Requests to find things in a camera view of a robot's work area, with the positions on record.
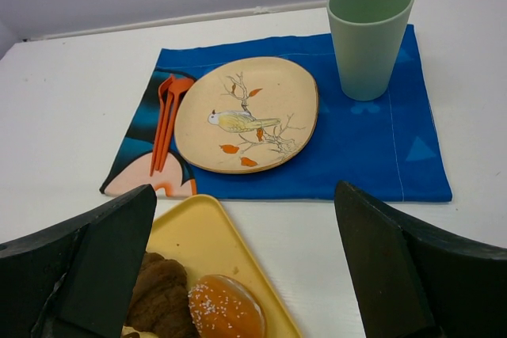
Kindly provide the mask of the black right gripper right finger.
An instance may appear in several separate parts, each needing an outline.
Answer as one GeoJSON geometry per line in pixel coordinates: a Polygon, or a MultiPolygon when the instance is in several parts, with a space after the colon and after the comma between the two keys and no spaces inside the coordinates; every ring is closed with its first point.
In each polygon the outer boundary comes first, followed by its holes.
{"type": "Polygon", "coordinates": [[[368,337],[504,337],[506,250],[405,214],[349,182],[334,206],[368,337]]]}

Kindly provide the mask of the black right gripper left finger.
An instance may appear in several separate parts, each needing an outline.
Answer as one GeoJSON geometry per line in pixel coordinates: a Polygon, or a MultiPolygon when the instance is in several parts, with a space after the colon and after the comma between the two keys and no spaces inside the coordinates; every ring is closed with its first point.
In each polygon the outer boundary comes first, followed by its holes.
{"type": "Polygon", "coordinates": [[[118,337],[151,233],[145,184],[1,245],[3,337],[118,337]]]}

